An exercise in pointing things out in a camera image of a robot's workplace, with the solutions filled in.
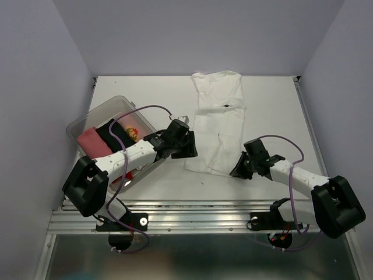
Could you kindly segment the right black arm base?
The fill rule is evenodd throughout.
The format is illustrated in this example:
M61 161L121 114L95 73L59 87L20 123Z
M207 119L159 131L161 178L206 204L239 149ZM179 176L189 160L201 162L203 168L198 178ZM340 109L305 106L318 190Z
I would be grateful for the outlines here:
M280 212L279 207L289 202L289 198L282 198L275 201L268 211L265 212L251 212L250 219L247 222L247 228L252 231L262 230L295 230L295 223L293 221L285 221Z

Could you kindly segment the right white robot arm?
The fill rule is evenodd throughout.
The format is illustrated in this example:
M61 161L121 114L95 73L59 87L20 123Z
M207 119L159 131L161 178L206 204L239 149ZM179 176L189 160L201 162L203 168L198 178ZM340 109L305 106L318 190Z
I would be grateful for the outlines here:
M250 230L316 226L327 237L337 239L365 221L365 211L346 178L317 175L280 155L270 155L261 139L244 143L244 148L231 177L250 180L258 174L289 188L287 198L275 201L268 211L250 215Z

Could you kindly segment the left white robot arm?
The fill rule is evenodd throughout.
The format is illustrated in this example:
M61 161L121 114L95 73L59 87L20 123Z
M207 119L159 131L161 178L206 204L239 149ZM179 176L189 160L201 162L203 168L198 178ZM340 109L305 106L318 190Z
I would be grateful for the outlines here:
M126 207L117 195L126 184L125 175L169 157L198 156L195 132L179 119L166 129L145 136L130 146L105 157L81 157L74 165L62 191L84 217L102 216L118 230L129 225Z

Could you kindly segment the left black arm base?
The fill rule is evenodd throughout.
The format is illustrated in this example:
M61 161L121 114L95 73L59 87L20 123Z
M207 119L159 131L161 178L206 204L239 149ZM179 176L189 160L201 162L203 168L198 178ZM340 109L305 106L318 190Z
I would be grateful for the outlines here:
M109 207L115 219L109 215L104 205L93 215L96 219L98 232L146 232L149 224L149 214L146 212L132 212L120 199L116 198Z

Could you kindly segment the clear plastic storage bin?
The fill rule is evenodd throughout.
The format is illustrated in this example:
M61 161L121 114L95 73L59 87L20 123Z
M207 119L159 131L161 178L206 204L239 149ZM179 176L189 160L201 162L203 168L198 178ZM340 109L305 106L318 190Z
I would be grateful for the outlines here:
M115 96L104 103L101 103L97 107L90 110L86 115L78 118L77 120L70 123L66 128L66 133L68 137L72 140L75 146L78 149L76 158L79 159L82 156L85 156L83 149L79 146L77 142L77 137L80 136L85 130L88 130L91 127L99 128L110 119L115 119L120 115L132 111L135 109L133 103L123 96ZM154 132L156 131L155 127L151 125L150 122L140 113L134 112L142 121L146 123ZM143 168L135 170L132 172L133 179L128 185L125 185L121 188L121 192L124 193L135 184L140 182L146 176L148 176L152 171L158 168L161 164L165 162L164 159L160 160L157 163L149 163Z

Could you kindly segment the white printed t-shirt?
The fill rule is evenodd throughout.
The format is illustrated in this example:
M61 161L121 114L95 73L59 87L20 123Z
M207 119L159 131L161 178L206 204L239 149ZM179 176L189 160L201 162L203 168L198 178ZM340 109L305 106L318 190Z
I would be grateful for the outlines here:
M192 75L198 93L193 118L198 156L186 159L185 169L228 177L236 166L245 117L241 77L233 71Z

